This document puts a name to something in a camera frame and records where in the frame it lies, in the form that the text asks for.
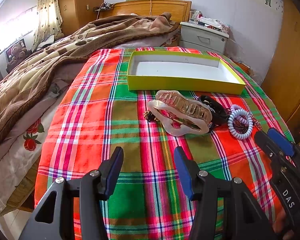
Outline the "person's right hand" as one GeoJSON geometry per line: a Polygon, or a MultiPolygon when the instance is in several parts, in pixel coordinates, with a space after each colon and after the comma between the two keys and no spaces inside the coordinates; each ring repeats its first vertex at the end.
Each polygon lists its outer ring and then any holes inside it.
{"type": "MultiPolygon", "coordinates": [[[[282,232],[286,224],[286,213],[284,209],[282,209],[279,214],[277,215],[277,218],[273,224],[273,230],[276,234],[279,234],[282,232]]],[[[289,240],[294,236],[294,232],[292,230],[285,233],[283,236],[283,240],[289,240]]]]}

